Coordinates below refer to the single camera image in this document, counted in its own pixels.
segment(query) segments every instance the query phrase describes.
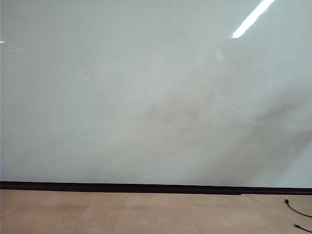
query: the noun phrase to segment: tan carpet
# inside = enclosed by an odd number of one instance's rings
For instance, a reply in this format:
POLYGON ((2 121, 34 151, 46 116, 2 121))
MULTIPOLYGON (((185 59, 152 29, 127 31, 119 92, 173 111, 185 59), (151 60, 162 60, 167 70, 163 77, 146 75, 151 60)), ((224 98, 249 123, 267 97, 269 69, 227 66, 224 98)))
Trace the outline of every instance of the tan carpet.
MULTIPOLYGON (((312 215, 312 196, 288 196, 312 215)), ((1 234, 303 234, 283 195, 1 191, 1 234)))

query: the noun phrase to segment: glossy surface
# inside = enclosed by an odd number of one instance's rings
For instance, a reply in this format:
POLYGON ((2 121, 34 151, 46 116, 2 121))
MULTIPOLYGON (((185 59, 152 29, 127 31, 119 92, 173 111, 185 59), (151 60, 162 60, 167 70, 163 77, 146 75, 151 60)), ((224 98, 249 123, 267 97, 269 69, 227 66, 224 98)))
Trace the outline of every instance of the glossy surface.
POLYGON ((312 1, 1 1, 2 180, 312 187, 312 1))

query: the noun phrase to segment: electrical wire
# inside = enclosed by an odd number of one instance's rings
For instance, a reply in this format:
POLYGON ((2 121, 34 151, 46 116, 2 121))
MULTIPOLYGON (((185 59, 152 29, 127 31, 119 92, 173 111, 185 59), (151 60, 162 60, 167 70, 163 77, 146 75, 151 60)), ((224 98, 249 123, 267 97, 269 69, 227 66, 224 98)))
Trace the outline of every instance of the electrical wire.
POLYGON ((300 211, 298 211, 298 210, 294 209, 293 207, 291 207, 287 198, 285 199, 285 203, 287 204, 287 206, 288 206, 290 209, 292 209, 293 211, 297 212, 298 214, 301 214, 301 215, 304 215, 304 216, 306 216, 306 217, 312 218, 312 215, 308 215, 308 214, 301 213, 300 211))
POLYGON ((306 232, 312 233, 312 231, 310 231, 310 230, 308 230, 308 229, 305 229, 305 228, 299 226, 298 224, 295 224, 295 223, 294 223, 293 225, 294 225, 296 228, 299 228, 299 229, 304 230, 304 231, 306 231, 306 232))

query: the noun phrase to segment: whiteboard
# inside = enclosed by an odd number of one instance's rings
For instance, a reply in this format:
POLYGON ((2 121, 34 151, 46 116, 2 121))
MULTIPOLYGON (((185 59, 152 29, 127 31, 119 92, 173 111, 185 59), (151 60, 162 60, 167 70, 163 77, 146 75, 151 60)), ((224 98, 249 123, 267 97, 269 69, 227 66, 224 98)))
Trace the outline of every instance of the whiteboard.
POLYGON ((311 188, 312 1, 263 4, 2 0, 1 179, 311 188))

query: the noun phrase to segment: beige floor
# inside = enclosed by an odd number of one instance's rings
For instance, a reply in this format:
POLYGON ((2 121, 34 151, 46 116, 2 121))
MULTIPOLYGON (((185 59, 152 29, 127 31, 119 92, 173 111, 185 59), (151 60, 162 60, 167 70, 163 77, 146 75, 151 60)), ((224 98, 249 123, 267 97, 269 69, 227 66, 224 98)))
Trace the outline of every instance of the beige floor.
MULTIPOLYGON (((303 234, 283 195, 1 191, 1 234, 303 234)), ((312 214, 312 196, 288 196, 312 214)))

